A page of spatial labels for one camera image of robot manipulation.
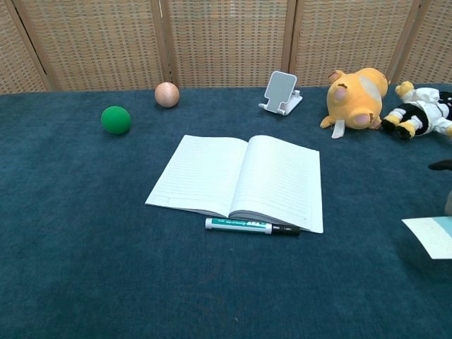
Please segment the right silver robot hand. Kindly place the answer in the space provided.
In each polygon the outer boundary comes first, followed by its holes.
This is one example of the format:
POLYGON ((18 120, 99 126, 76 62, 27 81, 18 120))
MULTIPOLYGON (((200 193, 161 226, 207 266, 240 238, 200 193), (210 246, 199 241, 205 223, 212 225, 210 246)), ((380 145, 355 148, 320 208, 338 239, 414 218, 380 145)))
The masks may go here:
MULTIPOLYGON (((428 165, 428 168, 431 170, 437 170, 437 171, 441 171, 441 170, 451 171, 451 168, 452 168, 451 159, 440 160, 438 162, 434 162, 434 163, 428 165)), ((452 193, 449 192, 448 197, 446 199, 445 206, 444 206, 444 212, 447 216, 451 216, 451 214, 452 214, 451 198, 452 198, 452 193)))

